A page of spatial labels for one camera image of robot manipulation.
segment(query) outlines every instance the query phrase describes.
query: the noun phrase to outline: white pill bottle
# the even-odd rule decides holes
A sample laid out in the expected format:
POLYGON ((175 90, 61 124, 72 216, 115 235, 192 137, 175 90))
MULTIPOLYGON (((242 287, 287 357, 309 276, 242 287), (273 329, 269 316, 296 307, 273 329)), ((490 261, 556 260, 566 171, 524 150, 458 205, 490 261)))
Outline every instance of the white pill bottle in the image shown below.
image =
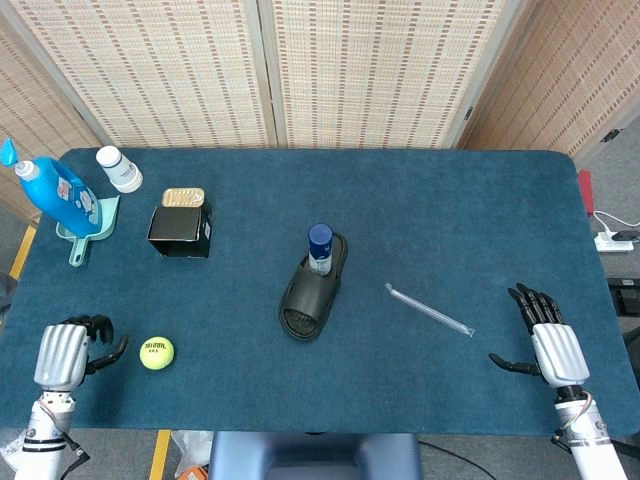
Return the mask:
POLYGON ((96 160, 119 192, 135 192, 142 185, 142 172, 116 147, 102 147, 96 153, 96 160))

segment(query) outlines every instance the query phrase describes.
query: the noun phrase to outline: woven panel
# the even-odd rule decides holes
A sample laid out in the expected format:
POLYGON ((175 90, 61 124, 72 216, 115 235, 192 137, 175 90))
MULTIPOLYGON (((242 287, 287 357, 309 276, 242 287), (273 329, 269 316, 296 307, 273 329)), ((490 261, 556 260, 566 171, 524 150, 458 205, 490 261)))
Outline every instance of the woven panel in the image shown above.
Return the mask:
POLYGON ((503 0, 273 0, 295 147, 439 147, 503 0))
MULTIPOLYGON (((59 157, 71 148, 98 145, 82 119, 56 92, 0 27, 0 140, 11 136, 23 158, 59 157)), ((25 219, 38 214, 13 170, 2 167, 0 202, 25 219)))
POLYGON ((109 136, 267 146, 241 0, 12 0, 109 136))
POLYGON ((502 86, 482 105, 467 148, 573 156, 638 95, 639 1, 542 0, 538 8, 524 48, 496 71, 502 86))

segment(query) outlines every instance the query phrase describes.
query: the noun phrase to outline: blue felt surface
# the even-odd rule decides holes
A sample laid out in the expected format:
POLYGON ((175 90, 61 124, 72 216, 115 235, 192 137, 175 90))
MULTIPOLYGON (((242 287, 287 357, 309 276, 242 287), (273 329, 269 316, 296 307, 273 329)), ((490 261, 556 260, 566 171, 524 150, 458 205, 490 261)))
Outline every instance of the blue felt surface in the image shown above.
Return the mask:
MULTIPOLYGON (((556 298, 583 346, 587 383, 614 435, 639 429, 640 396, 570 160, 550 152, 125 149, 144 173, 88 262, 43 219, 0 337, 0 425, 26 425, 46 325, 103 313, 128 333, 121 361, 88 378, 74 426, 266 431, 544 434, 554 392, 487 358, 533 349, 506 289, 556 298), (201 186, 215 210, 211 256, 163 259, 147 242, 167 187, 201 186), (280 296, 309 225, 349 240, 321 336, 282 330, 280 296), (390 282, 476 328, 469 338, 384 289, 390 282), (164 371, 138 348, 164 335, 164 371)), ((101 197, 95 150, 64 156, 101 197)), ((105 352, 92 347, 92 356, 105 352)))

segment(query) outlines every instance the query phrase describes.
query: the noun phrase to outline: blue detergent bottle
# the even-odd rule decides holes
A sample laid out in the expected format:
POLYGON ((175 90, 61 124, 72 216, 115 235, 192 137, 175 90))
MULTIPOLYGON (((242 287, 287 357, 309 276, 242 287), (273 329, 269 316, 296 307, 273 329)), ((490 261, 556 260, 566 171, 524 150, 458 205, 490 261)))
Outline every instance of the blue detergent bottle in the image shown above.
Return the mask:
POLYGON ((100 232, 100 203, 71 169, 51 157, 18 161, 18 152, 10 138, 2 144, 0 161, 5 167, 15 166, 24 192, 36 207, 78 238, 100 232))

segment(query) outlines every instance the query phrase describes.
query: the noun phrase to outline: plastic straw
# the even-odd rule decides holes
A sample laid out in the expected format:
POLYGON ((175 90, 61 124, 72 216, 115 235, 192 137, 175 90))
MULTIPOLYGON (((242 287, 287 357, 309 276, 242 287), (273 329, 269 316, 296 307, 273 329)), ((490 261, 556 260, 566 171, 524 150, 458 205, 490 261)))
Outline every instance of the plastic straw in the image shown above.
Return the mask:
POLYGON ((470 337, 473 337, 473 334, 476 331, 475 328, 467 327, 464 323, 456 322, 453 318, 448 317, 444 313, 440 313, 439 311, 431 307, 427 307, 424 303, 420 303, 419 301, 409 297, 408 295, 405 295, 404 293, 394 290, 390 283, 385 283, 384 286, 387 290, 389 290, 389 293, 391 295, 396 297, 401 302, 404 302, 410 307, 413 307, 416 310, 421 311, 422 313, 430 316, 434 320, 438 320, 439 322, 444 323, 447 327, 451 327, 460 333, 464 333, 465 335, 469 335, 470 337))

